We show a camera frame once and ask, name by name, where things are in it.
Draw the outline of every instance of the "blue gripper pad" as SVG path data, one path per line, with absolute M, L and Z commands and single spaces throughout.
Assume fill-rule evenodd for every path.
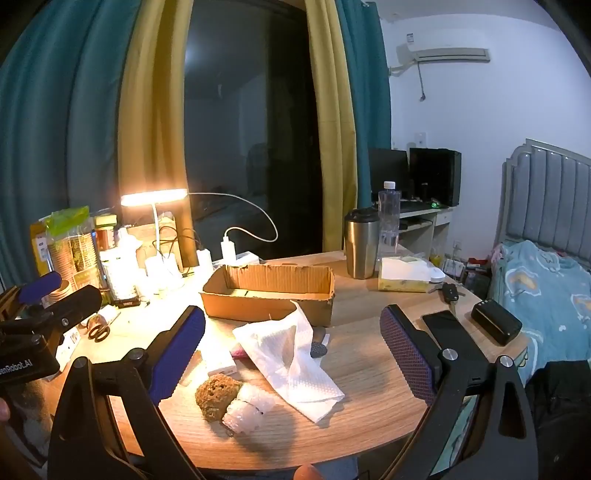
M 441 377 L 439 348 L 427 332 L 414 327 L 398 305 L 383 309 L 379 327 L 413 395 L 431 406 Z
M 191 305 L 170 330 L 159 333 L 150 344 L 148 361 L 157 357 L 148 389 L 154 405 L 173 395 L 204 333 L 205 314 L 199 307 Z
M 18 301 L 23 305 L 35 305 L 54 290 L 60 288 L 61 276 L 58 272 L 49 272 L 31 283 L 21 287 Z

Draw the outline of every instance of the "screw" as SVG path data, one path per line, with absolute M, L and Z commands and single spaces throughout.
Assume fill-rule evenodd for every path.
M 85 356 L 79 356 L 76 360 L 74 360 L 73 366 L 74 368 L 82 368 L 88 362 L 88 359 Z
M 451 360 L 452 362 L 457 359 L 457 352 L 453 348 L 446 348 L 443 351 L 443 358 Z
M 130 360 L 139 360 L 144 356 L 145 350 L 143 348 L 132 348 L 127 354 Z
M 501 362 L 501 365 L 503 365 L 503 367 L 509 368 L 509 367 L 513 366 L 513 360 L 511 359 L 510 356 L 503 355 L 501 357 L 500 362 Z

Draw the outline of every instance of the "yellow curtain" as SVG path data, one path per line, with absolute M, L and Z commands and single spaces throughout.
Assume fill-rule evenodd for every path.
M 357 204 L 355 120 L 335 0 L 306 0 L 323 184 L 324 251 L 342 247 L 343 219 Z
M 187 188 L 184 160 L 184 56 L 193 0 L 144 0 L 129 45 L 119 101 L 121 195 Z M 189 198 L 167 205 L 178 233 L 193 236 Z M 132 211 L 124 216 L 133 215 Z M 183 266 L 195 243 L 178 239 Z

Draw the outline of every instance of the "water bottle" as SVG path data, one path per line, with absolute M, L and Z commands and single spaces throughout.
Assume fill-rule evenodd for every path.
M 398 249 L 398 227 L 400 223 L 400 192 L 396 182 L 385 181 L 379 192 L 379 247 L 378 258 L 393 257 Z

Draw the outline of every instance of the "pink object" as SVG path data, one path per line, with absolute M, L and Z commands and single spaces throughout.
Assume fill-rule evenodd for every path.
M 240 343 L 237 343 L 236 345 L 234 345 L 232 350 L 230 350 L 230 354 L 232 355 L 232 358 L 234 360 L 250 360 L 251 359 L 248 356 L 248 354 L 244 351 L 244 348 L 242 348 L 242 345 L 240 345 Z

